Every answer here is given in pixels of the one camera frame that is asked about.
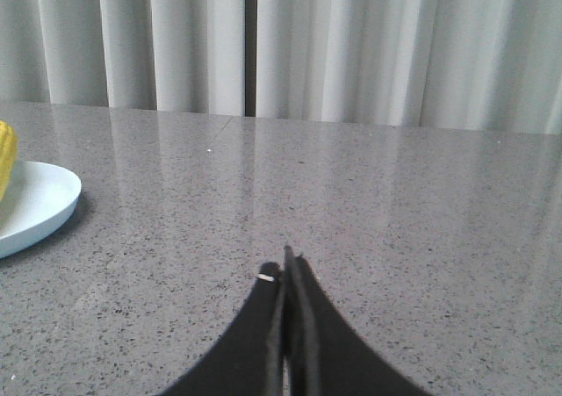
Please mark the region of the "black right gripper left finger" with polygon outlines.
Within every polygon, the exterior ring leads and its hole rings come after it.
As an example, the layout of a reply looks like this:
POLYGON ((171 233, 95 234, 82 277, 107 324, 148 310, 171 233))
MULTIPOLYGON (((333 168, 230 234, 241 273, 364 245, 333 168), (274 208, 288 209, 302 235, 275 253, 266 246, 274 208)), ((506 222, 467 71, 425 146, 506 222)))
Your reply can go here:
POLYGON ((264 263, 241 311, 196 365, 164 395, 280 395, 283 386, 285 285, 277 263, 264 263))

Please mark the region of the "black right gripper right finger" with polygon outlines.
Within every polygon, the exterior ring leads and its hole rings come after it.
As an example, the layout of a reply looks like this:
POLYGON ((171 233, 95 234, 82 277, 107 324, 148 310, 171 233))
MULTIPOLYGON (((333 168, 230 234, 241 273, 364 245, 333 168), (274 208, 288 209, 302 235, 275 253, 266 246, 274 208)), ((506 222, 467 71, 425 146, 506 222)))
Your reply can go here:
POLYGON ((285 337, 292 395, 426 395, 340 315, 304 258, 285 246, 285 337))

